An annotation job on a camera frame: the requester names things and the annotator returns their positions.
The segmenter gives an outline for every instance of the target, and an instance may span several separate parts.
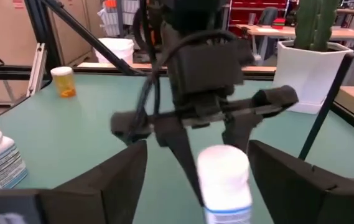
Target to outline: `bottle label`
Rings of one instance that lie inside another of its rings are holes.
[[[236,210],[210,210],[205,208],[207,224],[250,224],[251,206]]]
[[[0,154],[0,188],[13,188],[26,175],[26,165],[15,144]]]

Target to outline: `white planter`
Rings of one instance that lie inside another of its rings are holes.
[[[314,52],[294,49],[293,40],[277,43],[277,67],[273,86],[289,85],[299,102],[289,111],[316,114],[319,112],[344,55],[353,50],[336,43],[328,43],[336,52]]]

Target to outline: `white bucket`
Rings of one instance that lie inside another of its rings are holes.
[[[133,64],[134,42],[121,38],[99,38],[100,42],[110,49],[118,58]],[[95,49],[95,55],[99,63],[110,63],[103,55]]]

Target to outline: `red tool cabinet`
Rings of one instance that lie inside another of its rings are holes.
[[[241,34],[241,30],[235,25],[247,24],[249,14],[256,14],[256,22],[266,7],[276,7],[279,9],[279,17],[284,17],[289,0],[231,0],[231,14],[228,29],[236,35]]]

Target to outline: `teal table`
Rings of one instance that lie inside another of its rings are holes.
[[[59,98],[50,85],[0,116],[1,130],[15,140],[29,170],[17,188],[54,188],[125,148],[110,133],[109,119],[115,111],[134,109],[144,78],[77,75],[75,80],[74,98]],[[270,84],[247,81],[245,86],[236,88],[231,99],[249,98]],[[168,80],[162,78],[161,85],[161,110],[170,111]],[[147,104],[148,113],[152,106],[153,96]],[[298,156],[314,120],[314,115],[285,112],[260,124],[252,139]],[[194,156],[207,146],[221,144],[223,130],[221,122],[209,128],[189,129]],[[147,171],[134,223],[204,223],[202,209],[172,153],[160,148],[153,136],[147,143]],[[329,113],[309,161],[338,174],[354,175],[354,129]],[[254,201],[252,223],[272,223],[253,179],[250,185]]]

